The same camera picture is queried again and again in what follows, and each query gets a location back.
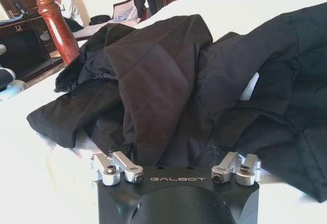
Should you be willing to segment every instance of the wooden bedpost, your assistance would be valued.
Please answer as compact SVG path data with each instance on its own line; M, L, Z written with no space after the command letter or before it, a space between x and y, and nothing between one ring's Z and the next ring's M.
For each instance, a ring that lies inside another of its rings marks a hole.
M76 39L61 15L59 6L53 0L37 0L37 5L61 58L68 65L78 56L79 48Z

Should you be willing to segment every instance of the clothing pile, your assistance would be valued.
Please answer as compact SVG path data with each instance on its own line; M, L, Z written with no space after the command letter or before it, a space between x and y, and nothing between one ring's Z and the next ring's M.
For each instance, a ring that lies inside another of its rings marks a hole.
M28 116L74 147L84 129L140 165L212 166L226 152L327 199L327 4L282 14L212 43L200 15L143 29L108 24L57 78L67 92ZM244 88L258 72L249 101Z

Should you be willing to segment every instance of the screw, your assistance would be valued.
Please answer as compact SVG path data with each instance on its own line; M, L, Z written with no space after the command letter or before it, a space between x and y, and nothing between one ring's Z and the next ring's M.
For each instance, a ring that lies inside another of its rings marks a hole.
M141 183L143 181L143 176L140 174L136 174L134 176L134 181L135 181L135 183Z
M116 172L116 166L114 165L108 165L106 169L109 174L114 174Z
M222 179L222 177L220 175L214 175L213 180L214 180L215 183L218 183L218 184L223 183L223 179Z
M241 172L244 172L244 173L249 173L250 172L250 167L249 166L246 166L246 165L242 165L241 167L240 167L240 171Z

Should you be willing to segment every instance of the black bag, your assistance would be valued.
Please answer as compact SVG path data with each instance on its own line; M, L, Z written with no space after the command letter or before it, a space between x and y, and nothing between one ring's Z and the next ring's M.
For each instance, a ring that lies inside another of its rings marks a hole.
M97 24L107 22L109 20L111 20L111 17L108 15L98 15L98 16L91 17L91 21L90 21L89 25L90 26L97 25Z

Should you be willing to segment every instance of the silver clamp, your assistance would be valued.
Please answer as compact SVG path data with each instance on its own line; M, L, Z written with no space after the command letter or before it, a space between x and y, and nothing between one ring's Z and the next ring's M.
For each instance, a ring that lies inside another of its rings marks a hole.
M261 160L255 154L248 154L244 163L236 170L236 181L243 186L252 186L260 181Z
M236 182L243 186L252 186L260 181L261 160L254 154L248 154L244 163L238 153L229 152L219 165L212 167L211 178L215 183L230 181L231 173L236 174Z
M143 181L143 168L133 164L122 152L114 152L108 157L104 154L94 154L91 167L98 173L97 181L102 180L106 186L120 182L120 173L125 173L125 180L131 183Z
M225 183L230 181L230 174L236 172L236 168L242 163L238 153L229 152L223 161L217 166L212 167L211 178L216 183Z

